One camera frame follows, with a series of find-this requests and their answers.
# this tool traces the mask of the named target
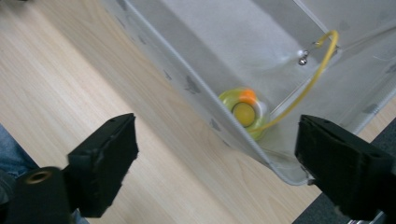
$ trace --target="transparent plastic container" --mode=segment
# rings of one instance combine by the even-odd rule
[[[249,87],[266,99],[270,119],[278,116],[301,93],[326,51],[325,46],[308,57],[307,65],[297,64],[298,52],[324,34],[322,24],[330,24],[321,17],[312,19],[316,10],[326,8],[315,5],[307,14],[299,7],[302,4],[290,0],[102,2],[228,145],[291,185],[305,184],[308,178],[294,156],[302,114],[331,120],[357,133],[396,92],[396,32],[389,28],[391,21],[384,23],[388,28],[379,23],[377,33],[370,31],[355,42],[344,39],[341,32],[339,42],[345,47],[339,46],[313,90],[255,141],[219,96]],[[349,21],[347,13],[338,13],[336,19],[343,17],[350,26],[357,20]]]

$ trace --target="round object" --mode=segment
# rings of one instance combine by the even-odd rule
[[[228,90],[222,93],[219,99],[254,140],[262,137],[263,131],[257,130],[267,122],[268,108],[259,100],[254,90],[249,88]]]

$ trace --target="yellow ball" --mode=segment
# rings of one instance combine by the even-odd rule
[[[233,107],[233,115],[244,127],[250,126],[256,118],[253,106],[247,103],[239,103]]]

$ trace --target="yellow cable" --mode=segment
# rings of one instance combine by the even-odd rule
[[[264,126],[255,129],[255,130],[251,130],[251,132],[261,132],[275,124],[277,124],[278,122],[280,122],[283,118],[285,118],[289,112],[294,109],[295,106],[297,106],[297,104],[299,104],[304,97],[308,94],[308,92],[312,89],[312,87],[314,86],[314,84],[318,81],[321,73],[323,72],[324,68],[327,66],[330,58],[332,57],[332,54],[334,53],[334,50],[336,48],[336,44],[338,42],[338,33],[335,30],[332,30],[330,32],[328,32],[327,34],[325,34],[324,36],[322,36],[316,43],[316,48],[320,48],[323,45],[323,42],[326,40],[326,38],[328,38],[329,36],[332,36],[332,42],[326,52],[326,54],[323,57],[322,62],[320,63],[319,68],[317,69],[317,71],[315,72],[314,76],[312,77],[311,81],[308,83],[308,85],[306,85],[305,89],[303,90],[303,92],[294,100],[294,102],[289,105],[288,108],[286,108],[285,111],[283,111],[279,116],[277,116],[275,119],[271,120],[270,122],[266,123]]]

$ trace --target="denim fabric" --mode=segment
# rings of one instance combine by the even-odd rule
[[[12,198],[16,178],[37,168],[37,164],[0,124],[0,204]],[[74,223],[89,224],[78,210],[72,218]]]

